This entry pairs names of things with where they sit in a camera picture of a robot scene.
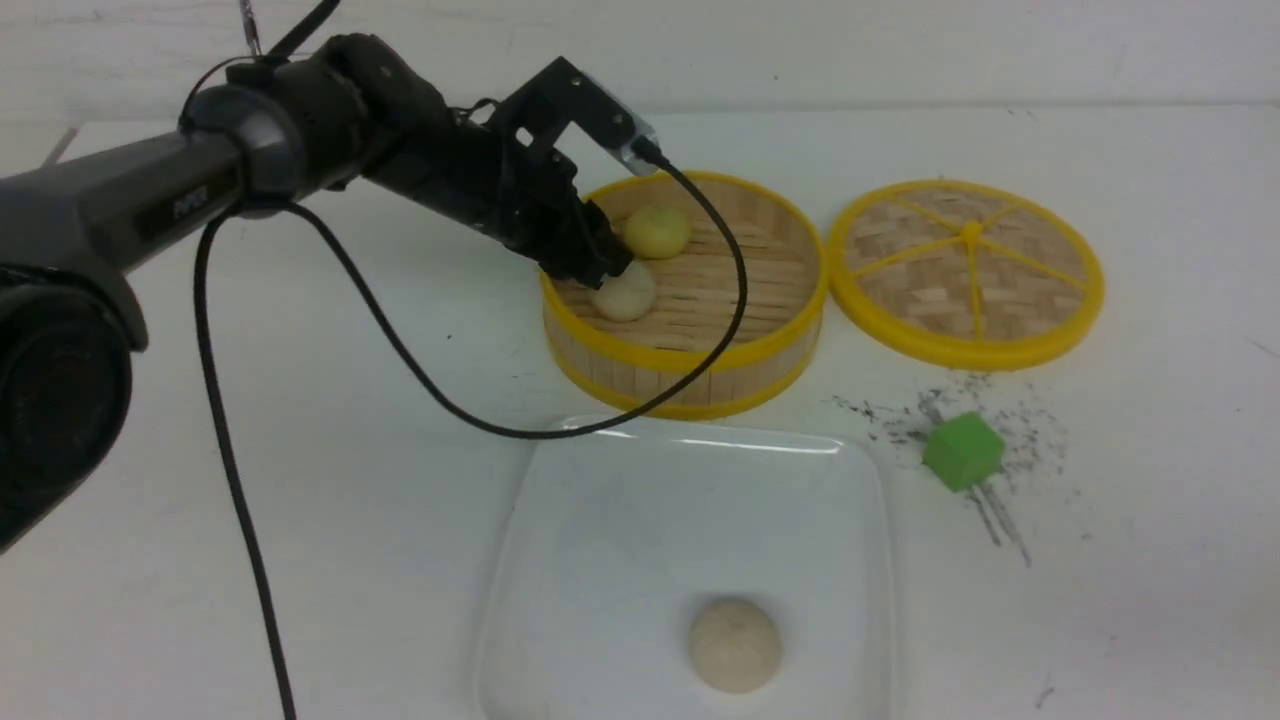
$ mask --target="clear plastic tray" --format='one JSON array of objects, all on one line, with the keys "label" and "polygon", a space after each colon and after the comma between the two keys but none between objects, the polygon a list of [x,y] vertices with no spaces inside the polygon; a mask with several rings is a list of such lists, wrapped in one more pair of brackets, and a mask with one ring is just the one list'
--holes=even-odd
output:
[{"label": "clear plastic tray", "polygon": [[[754,600],[782,635],[754,693],[713,691],[689,665],[689,624],[721,596]],[[489,720],[887,720],[876,466],[847,442],[662,420],[540,443],[479,642]]]}]

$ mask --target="bamboo steamer basket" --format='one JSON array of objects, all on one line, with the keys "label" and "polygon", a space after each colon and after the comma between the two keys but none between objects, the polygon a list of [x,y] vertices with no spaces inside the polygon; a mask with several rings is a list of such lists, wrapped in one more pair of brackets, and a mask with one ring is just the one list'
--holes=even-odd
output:
[{"label": "bamboo steamer basket", "polygon": [[[731,176],[690,172],[742,247],[748,307],[732,346],[653,415],[705,420],[742,413],[787,388],[809,364],[822,329],[827,265],[813,224],[782,196]],[[692,238],[669,260],[646,263],[658,281],[648,315],[604,319],[588,290],[541,278],[552,356],[595,398],[634,409],[673,386],[723,337],[737,301],[733,259],[710,218],[669,176],[630,178],[591,193],[620,236],[640,208],[689,214]]]}]

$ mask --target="black cable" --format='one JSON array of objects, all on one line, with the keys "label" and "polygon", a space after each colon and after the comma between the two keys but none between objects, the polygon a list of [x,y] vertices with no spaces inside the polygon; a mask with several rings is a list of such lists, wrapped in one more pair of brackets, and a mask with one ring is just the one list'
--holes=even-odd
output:
[{"label": "black cable", "polygon": [[449,109],[453,110],[458,118],[463,120],[470,120],[471,115],[479,113],[481,108],[497,108],[497,106],[498,101],[494,100],[493,97],[481,97],[480,100],[476,100],[475,105],[470,108],[449,108]]},{"label": "black cable", "polygon": [[209,333],[209,250],[214,245],[218,229],[229,217],[229,213],[224,213],[205,225],[205,232],[200,234],[200,246],[196,249],[196,279],[192,287],[196,301],[196,345],[200,348],[200,366],[205,374],[209,411],[214,416],[214,433],[218,436],[218,451],[223,456],[227,487],[230,489],[232,502],[236,505],[236,518],[239,520],[241,534],[244,537],[244,550],[248,552],[248,562],[253,569],[253,584],[257,585],[257,602],[262,607],[262,626],[266,630],[266,644],[271,652],[271,666],[275,669],[280,708],[284,712],[284,720],[296,720],[298,714],[293,705],[289,669],[284,662],[280,626],[275,620],[275,606],[271,603],[271,587],[266,580],[266,564],[262,561],[262,548],[257,543],[253,520],[248,514],[248,501],[244,498],[244,486],[241,484],[239,468],[236,465],[232,433],[227,424],[227,409],[223,406],[223,392],[218,387],[214,343]]},{"label": "black cable", "polygon": [[187,99],[182,102],[182,110],[178,113],[178,129],[191,129],[191,102],[196,99],[196,94],[200,88],[209,82],[209,78],[214,77],[214,73],[225,68],[227,65],[239,61],[239,60],[257,60],[252,55],[238,55],[236,58],[227,58],[221,63],[218,63],[212,68],[205,70],[205,74],[200,76],[196,85],[191,87],[191,92],[187,94]]},{"label": "black cable", "polygon": [[[488,423],[471,415],[466,410],[458,407],[453,401],[444,396],[440,389],[435,386],[430,377],[422,370],[413,359],[408,347],[399,338],[399,334],[392,327],[390,320],[387,319],[387,314],[383,313],[381,306],[378,304],[376,297],[374,297],[372,290],[369,283],[365,282],[364,275],[356,268],[351,256],[343,249],[342,242],[334,236],[333,231],[321,220],[315,213],[307,210],[306,208],[297,205],[294,202],[288,204],[270,204],[270,205],[255,205],[255,208],[262,209],[275,209],[284,213],[297,215],[308,223],[320,233],[320,237],[329,246],[329,250],[338,259],[343,270],[351,278],[351,282],[356,286],[360,292],[361,299],[369,307],[369,313],[374,316],[378,327],[381,328],[383,334],[387,336],[387,341],[396,350],[396,354],[401,357],[404,365],[413,373],[413,377],[426,388],[428,393],[439,402],[445,410],[453,414],[460,420],[467,423],[471,427],[479,428],[481,430],[498,434],[502,437],[511,437],[518,439],[559,439],[571,438],[590,434],[598,430],[613,428],[645,415],[653,409],[658,407],[667,400],[671,400],[677,392],[689,387],[690,383],[696,380],[703,373],[705,373],[716,360],[728,348],[733,342],[733,337],[737,334],[737,328],[742,323],[742,316],[746,314],[746,263],[742,259],[742,250],[739,247],[737,240],[733,237],[733,232],[728,228],[724,218],[716,210],[712,202],[705,195],[685,177],[684,173],[677,170],[671,161],[668,161],[658,151],[655,145],[643,143],[636,149],[637,154],[657,165],[658,168],[666,170],[681,187],[684,187],[699,205],[710,215],[712,222],[724,236],[724,241],[728,243],[730,252],[733,256],[733,268],[737,273],[737,305],[733,309],[733,316],[730,319],[728,328],[724,331],[724,337],[716,345],[716,347],[707,354],[707,357],[698,364],[687,375],[677,380],[673,386],[666,391],[658,393],[654,398],[649,400],[644,405],[622,413],[608,420],[600,423],[594,423],[590,425],[582,425],[580,428],[568,428],[562,430],[521,430],[515,428],[504,428],[502,425],[495,425]],[[276,688],[280,694],[280,706],[285,720],[297,719],[297,708],[293,701],[293,689],[289,683],[289,671],[284,660],[284,644],[280,641],[280,628],[275,619],[275,606],[271,602],[271,588],[268,583],[266,577],[266,564],[262,560],[262,550],[257,542],[257,533],[253,530],[253,520],[250,516],[248,501],[244,497],[244,487],[241,483],[239,468],[236,464],[236,452],[232,447],[230,428],[227,421],[227,409],[223,405],[221,388],[218,384],[218,368],[214,364],[214,348],[212,337],[209,324],[209,256],[210,250],[214,245],[214,237],[218,231],[223,227],[228,218],[230,218],[237,209],[230,209],[227,213],[219,215],[207,225],[200,236],[200,245],[196,249],[196,266],[195,266],[195,282],[193,282],[193,295],[195,295],[195,309],[196,309],[196,343],[200,350],[200,365],[205,375],[205,391],[209,393],[209,409],[214,419],[214,433],[218,437],[218,450],[221,454],[223,469],[227,474],[227,486],[232,495],[232,502],[236,506],[236,518],[239,520],[241,533],[244,537],[244,550],[248,552],[250,565],[253,570],[253,583],[257,587],[259,605],[262,609],[262,625],[266,632],[266,642],[271,655],[271,666],[275,670]]]},{"label": "black cable", "polygon": [[320,0],[305,18],[298,20],[298,24],[293,26],[289,32],[284,33],[284,37],[279,42],[266,51],[266,56],[288,58],[294,54],[311,37],[311,33],[320,29],[320,26],[338,9],[338,3],[340,0]]}]

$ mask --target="bamboo steamer lid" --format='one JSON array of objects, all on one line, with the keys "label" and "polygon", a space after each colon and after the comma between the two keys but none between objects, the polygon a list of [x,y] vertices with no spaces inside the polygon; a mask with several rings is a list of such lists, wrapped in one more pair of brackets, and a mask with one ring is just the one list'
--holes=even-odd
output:
[{"label": "bamboo steamer lid", "polygon": [[860,328],[950,368],[1015,370],[1079,343],[1102,268],[1078,232],[1015,195],[956,181],[874,191],[828,240],[832,292]]}]

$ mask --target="green cube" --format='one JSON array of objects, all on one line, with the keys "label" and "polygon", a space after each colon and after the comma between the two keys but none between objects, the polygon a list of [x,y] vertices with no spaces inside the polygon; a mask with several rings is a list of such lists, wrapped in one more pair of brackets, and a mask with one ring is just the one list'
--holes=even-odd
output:
[{"label": "green cube", "polygon": [[964,492],[989,478],[1004,455],[1005,441],[977,413],[933,428],[924,446],[924,464],[951,492]]}]

